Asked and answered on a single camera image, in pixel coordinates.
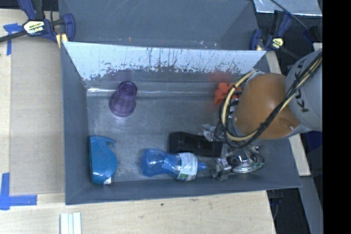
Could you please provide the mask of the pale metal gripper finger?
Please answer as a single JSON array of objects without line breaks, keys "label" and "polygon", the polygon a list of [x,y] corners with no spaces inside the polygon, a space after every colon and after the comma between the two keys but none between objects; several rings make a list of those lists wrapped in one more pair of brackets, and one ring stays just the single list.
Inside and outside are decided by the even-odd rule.
[{"label": "pale metal gripper finger", "polygon": [[201,126],[202,129],[202,135],[205,137],[205,139],[209,142],[215,142],[218,141],[217,135],[216,135],[216,126],[210,125],[210,124],[204,124]]},{"label": "pale metal gripper finger", "polygon": [[211,168],[211,176],[219,181],[228,180],[231,165],[226,158],[215,158]]}]

